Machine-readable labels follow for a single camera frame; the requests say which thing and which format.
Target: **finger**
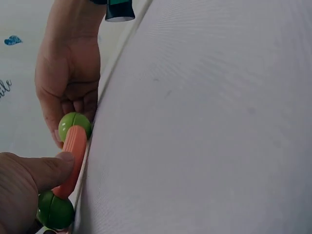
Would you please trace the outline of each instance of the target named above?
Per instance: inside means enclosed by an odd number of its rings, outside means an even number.
[[[83,102],[83,114],[92,123],[98,108],[98,89],[87,93]]]
[[[22,164],[31,174],[38,193],[53,189],[69,177],[74,167],[74,157],[69,152],[62,152],[56,158],[22,158]]]
[[[42,227],[43,225],[37,219],[35,219],[26,234],[36,234]]]
[[[83,113],[83,100],[74,101],[75,111],[78,113]]]
[[[55,136],[55,130],[59,128],[59,122],[64,116],[60,99],[43,89],[37,90],[37,96],[41,104],[44,120],[50,129],[53,140],[59,147],[62,147]]]
[[[72,101],[66,100],[62,101],[62,108],[64,114],[68,114],[75,111],[75,107]]]

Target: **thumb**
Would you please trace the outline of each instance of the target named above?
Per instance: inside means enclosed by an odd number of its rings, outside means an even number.
[[[69,152],[62,152],[55,158],[20,159],[22,165],[32,176],[39,194],[65,182],[74,167],[74,157]]]

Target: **fingernail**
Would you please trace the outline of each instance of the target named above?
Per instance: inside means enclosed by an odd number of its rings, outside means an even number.
[[[71,162],[74,160],[73,155],[70,152],[62,152],[56,155],[57,158],[64,160],[65,162]]]
[[[59,137],[59,131],[58,130],[54,130],[54,134],[55,134],[55,137],[57,139],[58,142],[62,142],[60,137]]]

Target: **white fabric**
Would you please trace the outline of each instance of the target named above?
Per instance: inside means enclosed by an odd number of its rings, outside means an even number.
[[[311,233],[311,64],[311,0],[153,1],[99,106],[76,233]]]

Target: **dark object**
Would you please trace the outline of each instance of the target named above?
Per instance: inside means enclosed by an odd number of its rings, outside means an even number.
[[[134,19],[132,0],[107,0],[107,22],[126,22]]]

